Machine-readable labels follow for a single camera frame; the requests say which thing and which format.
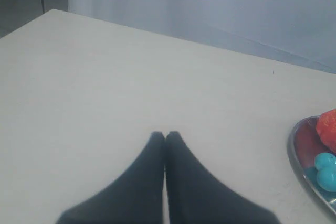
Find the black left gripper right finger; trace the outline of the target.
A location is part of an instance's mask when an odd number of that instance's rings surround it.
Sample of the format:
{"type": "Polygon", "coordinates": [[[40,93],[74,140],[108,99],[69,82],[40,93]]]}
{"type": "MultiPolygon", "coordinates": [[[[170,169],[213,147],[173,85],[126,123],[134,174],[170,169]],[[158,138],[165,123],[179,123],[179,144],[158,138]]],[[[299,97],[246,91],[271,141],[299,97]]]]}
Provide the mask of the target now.
{"type": "Polygon", "coordinates": [[[271,211],[216,179],[179,132],[170,132],[165,145],[170,223],[279,223],[271,211]]]}

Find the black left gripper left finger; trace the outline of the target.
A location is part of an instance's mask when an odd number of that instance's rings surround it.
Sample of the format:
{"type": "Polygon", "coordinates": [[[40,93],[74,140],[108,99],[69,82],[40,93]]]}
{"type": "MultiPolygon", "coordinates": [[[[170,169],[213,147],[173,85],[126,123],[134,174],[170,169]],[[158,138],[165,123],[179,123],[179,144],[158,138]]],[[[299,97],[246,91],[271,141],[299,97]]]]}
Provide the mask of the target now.
{"type": "Polygon", "coordinates": [[[165,138],[153,132],[135,161],[108,187],[66,210],[58,223],[162,223],[165,138]]]}

